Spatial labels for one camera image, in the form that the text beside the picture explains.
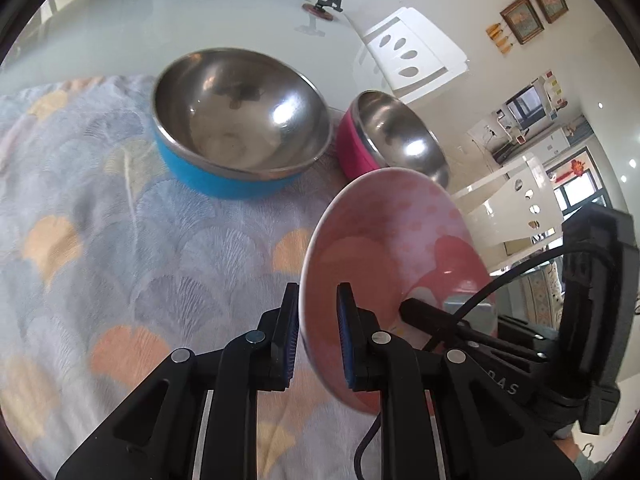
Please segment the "person right hand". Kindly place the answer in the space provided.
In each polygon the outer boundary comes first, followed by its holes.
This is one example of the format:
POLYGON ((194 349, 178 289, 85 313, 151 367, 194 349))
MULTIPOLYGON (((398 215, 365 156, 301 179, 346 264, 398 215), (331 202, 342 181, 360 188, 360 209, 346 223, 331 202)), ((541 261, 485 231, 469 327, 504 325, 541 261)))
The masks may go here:
POLYGON ((605 466, 605 462, 595 463, 586 457, 571 434, 562 439, 556 438, 553 443, 573 462, 582 480, 593 479, 605 466))

